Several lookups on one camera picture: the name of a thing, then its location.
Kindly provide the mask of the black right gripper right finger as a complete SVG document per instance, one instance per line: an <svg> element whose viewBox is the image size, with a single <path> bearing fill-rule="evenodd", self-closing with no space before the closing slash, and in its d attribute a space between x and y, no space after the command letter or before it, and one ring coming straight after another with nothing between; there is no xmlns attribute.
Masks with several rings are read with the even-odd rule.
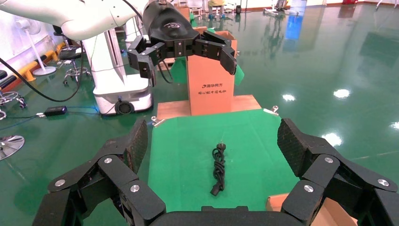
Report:
<svg viewBox="0 0 399 226"><path fill-rule="evenodd" d="M339 203L358 222L369 226L399 224L399 187L390 179L344 158L324 138L305 134L288 118L278 128L277 144L298 178L322 156L338 163L333 176L325 172L330 165L315 166L312 176L327 181L325 195Z"/></svg>

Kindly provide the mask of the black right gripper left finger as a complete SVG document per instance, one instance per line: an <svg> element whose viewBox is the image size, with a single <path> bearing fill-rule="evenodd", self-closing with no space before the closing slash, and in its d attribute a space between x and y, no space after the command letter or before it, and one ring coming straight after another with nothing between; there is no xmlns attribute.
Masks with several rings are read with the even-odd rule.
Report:
<svg viewBox="0 0 399 226"><path fill-rule="evenodd" d="M138 177L147 146L147 123L137 120L126 135L107 140L91 160L49 183L33 225L81 226L108 199L129 226L150 225L166 205Z"/></svg>

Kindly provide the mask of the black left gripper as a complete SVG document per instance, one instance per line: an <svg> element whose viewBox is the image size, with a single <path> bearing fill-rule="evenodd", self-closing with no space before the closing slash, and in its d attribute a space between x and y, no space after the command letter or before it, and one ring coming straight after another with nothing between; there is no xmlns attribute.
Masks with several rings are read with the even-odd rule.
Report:
<svg viewBox="0 0 399 226"><path fill-rule="evenodd" d="M156 85L155 67L165 58L197 55L219 61L230 75L236 73L231 40L208 30L199 34L170 2L148 2L142 19L149 40L137 36L130 43L128 62L152 87Z"/></svg>

